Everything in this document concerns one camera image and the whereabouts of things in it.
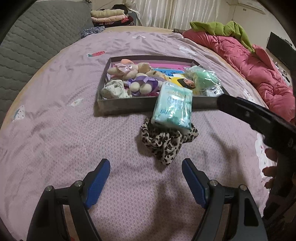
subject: white print on sheet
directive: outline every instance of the white print on sheet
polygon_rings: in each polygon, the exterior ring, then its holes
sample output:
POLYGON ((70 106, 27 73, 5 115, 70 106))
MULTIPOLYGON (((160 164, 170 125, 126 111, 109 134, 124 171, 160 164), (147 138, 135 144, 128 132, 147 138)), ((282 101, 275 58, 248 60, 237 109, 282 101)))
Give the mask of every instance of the white print on sheet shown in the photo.
POLYGON ((196 53, 193 50, 185 48, 185 47, 180 46, 180 45, 178 45, 178 47, 179 47, 179 50, 182 53, 185 53, 187 56, 190 56, 190 57, 192 57, 192 55, 196 56, 196 53))
POLYGON ((83 98, 79 98, 79 99, 73 101, 73 102, 70 104, 70 106, 75 107, 75 106, 79 105, 79 104, 81 103, 82 100, 83 100, 83 98))
POLYGON ((142 35, 138 35, 138 36, 133 36, 133 39, 137 39, 138 37, 142 37, 142 38, 146 38, 145 36, 142 36, 142 35))
POLYGON ((247 99, 248 101, 251 101, 251 102, 256 104, 255 99, 249 94, 249 92, 246 89, 244 89, 243 94, 244 94, 245 99, 247 99))
POLYGON ((18 108, 18 110, 15 112, 15 116, 13 117, 13 121, 21 120, 25 118, 26 112, 25 112, 25 107, 22 105, 18 108))
POLYGON ((257 140, 255 141, 255 149, 256 149, 256 155, 259 159, 259 169, 260 169, 261 177, 266 178, 266 176, 264 176, 262 172, 263 168, 275 166, 276 164, 275 162, 267 158, 265 154, 265 147, 263 144, 262 135, 259 133, 257 133, 257 140))

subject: pink folded blanket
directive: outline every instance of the pink folded blanket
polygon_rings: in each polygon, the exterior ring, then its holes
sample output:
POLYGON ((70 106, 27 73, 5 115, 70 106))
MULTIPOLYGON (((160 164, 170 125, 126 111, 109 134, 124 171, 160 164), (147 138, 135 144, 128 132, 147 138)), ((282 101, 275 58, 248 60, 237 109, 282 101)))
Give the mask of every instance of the pink folded blanket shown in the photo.
POLYGON ((125 17, 126 17, 126 15, 122 14, 122 15, 111 16, 111 17, 107 17, 107 18, 91 17, 91 20, 95 23, 109 23, 109 22, 116 22, 116 21, 123 20, 125 17))
POLYGON ((295 117, 293 91, 282 79, 267 52, 253 45, 255 54, 233 37, 213 36, 206 32, 185 31, 184 38, 215 51, 256 88, 268 108, 290 122, 295 117))

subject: air conditioner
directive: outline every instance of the air conditioner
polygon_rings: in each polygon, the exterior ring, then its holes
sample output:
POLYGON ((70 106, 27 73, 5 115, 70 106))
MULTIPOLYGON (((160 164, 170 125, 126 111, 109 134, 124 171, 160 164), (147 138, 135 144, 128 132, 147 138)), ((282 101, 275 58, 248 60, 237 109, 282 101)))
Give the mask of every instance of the air conditioner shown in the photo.
POLYGON ((262 14, 266 14, 266 9, 256 0, 230 0, 227 3, 229 5, 238 5, 262 14))

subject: television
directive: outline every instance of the television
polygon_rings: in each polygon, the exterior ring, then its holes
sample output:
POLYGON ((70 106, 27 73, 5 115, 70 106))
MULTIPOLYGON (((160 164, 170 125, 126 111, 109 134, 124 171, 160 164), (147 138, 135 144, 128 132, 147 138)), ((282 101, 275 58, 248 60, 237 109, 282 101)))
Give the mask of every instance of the television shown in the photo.
POLYGON ((270 32, 266 48, 289 70, 296 69, 296 51, 289 42, 270 32))

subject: blue gripper pad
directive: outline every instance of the blue gripper pad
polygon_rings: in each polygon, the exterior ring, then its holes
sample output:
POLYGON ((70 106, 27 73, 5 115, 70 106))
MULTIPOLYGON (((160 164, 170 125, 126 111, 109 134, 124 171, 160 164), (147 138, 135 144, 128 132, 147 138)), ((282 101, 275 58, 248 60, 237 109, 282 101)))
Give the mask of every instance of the blue gripper pad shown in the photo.
POLYGON ((110 162, 107 159, 102 159, 97 168, 84 178, 84 188, 86 188, 83 190, 84 206, 87 210, 97 203, 109 174, 110 162))
POLYGON ((202 171, 198 171, 189 158, 182 162, 182 172, 197 204, 207 207, 209 199, 209 179, 202 171))

